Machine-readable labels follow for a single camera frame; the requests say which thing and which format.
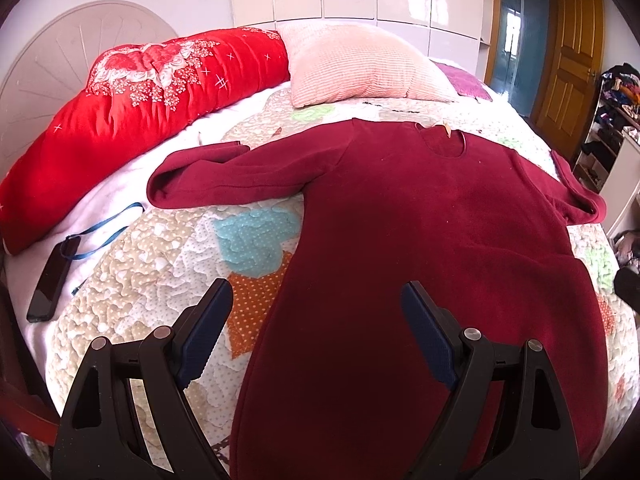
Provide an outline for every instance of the black clamp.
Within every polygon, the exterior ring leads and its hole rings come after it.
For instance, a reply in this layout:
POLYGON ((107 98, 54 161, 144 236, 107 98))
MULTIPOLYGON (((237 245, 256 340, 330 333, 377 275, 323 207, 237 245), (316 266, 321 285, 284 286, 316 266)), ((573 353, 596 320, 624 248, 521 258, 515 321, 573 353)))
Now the black clamp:
POLYGON ((91 342, 69 392, 53 453, 53 480, 229 480, 183 390, 202 374, 231 312, 217 279, 196 306, 142 341, 91 342), (129 379, 142 379, 173 473, 152 464, 129 379))
POLYGON ((574 427, 543 345, 493 343, 462 330, 419 282, 402 288, 402 310, 431 373, 451 391, 405 480, 579 480, 574 427), (482 464, 461 471, 492 381, 504 381, 482 464))
MULTIPOLYGON (((229 480, 183 390, 202 374, 232 303, 231 285, 218 279, 171 327, 142 341, 94 339, 66 401, 53 480, 229 480), (149 458, 130 379, 144 381, 173 472, 149 458)), ((569 411, 539 341, 519 348, 462 330, 419 282, 402 288, 401 303, 431 373, 451 391, 404 480, 579 480, 569 411), (504 388, 491 442, 478 468, 461 471, 492 381, 504 388)))

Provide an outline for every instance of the smartphone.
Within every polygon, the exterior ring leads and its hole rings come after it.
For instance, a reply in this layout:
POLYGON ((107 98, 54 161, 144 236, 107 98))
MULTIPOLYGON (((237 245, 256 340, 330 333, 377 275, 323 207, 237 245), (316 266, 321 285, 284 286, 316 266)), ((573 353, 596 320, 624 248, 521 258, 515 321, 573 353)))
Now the smartphone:
POLYGON ((62 287, 71 267, 70 258, 76 254, 79 245, 80 237, 74 236, 60 242, 51 251, 29 304, 27 321, 30 323, 49 321, 55 314, 62 287))

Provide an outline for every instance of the red quilt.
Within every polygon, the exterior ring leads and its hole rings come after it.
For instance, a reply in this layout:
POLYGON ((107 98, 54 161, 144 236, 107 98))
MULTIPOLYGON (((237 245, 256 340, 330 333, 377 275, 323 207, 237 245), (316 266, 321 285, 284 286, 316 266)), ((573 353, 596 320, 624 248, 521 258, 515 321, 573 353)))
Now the red quilt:
POLYGON ((272 30, 211 30, 101 54, 86 87, 0 184, 0 232, 16 254, 127 162, 198 117, 289 79, 272 30))

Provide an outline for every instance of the patchwork bedspread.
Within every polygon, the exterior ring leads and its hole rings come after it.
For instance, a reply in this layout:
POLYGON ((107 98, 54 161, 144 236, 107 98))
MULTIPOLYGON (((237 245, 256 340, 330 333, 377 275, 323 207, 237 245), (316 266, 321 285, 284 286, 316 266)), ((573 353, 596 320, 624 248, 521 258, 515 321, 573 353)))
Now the patchwork bedspread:
MULTIPOLYGON (((317 124, 354 117, 416 121, 423 126, 444 122, 514 148, 556 176, 546 144, 498 99, 490 103, 463 98, 459 103, 441 104, 352 98, 294 110, 289 89, 283 89, 268 99, 262 112, 237 124, 223 140, 240 140, 254 148, 317 124)), ((190 384, 186 396, 211 447, 227 463, 242 378, 296 251, 303 211, 301 195, 244 206, 147 211, 114 242, 58 320, 46 380, 60 412, 92 339, 102 335, 119 343, 143 338, 156 326, 172 324, 216 278, 226 278, 233 286, 234 309, 202 377, 190 384)), ((607 335, 609 405, 597 460, 638 401, 638 337, 631 309, 613 294, 618 266, 602 228, 585 225, 568 231, 575 256, 591 274, 607 335)), ((170 468, 142 383, 133 381, 132 387, 151 457, 170 468)))

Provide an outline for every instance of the blue patch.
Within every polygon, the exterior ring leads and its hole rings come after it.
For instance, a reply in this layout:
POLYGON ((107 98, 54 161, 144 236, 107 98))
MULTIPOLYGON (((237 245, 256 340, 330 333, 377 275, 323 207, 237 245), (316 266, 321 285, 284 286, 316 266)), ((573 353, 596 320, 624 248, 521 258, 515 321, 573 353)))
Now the blue patch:
POLYGON ((260 278, 282 264, 281 243, 300 234, 300 218, 283 208, 253 209, 214 220, 223 260, 233 272, 260 278))

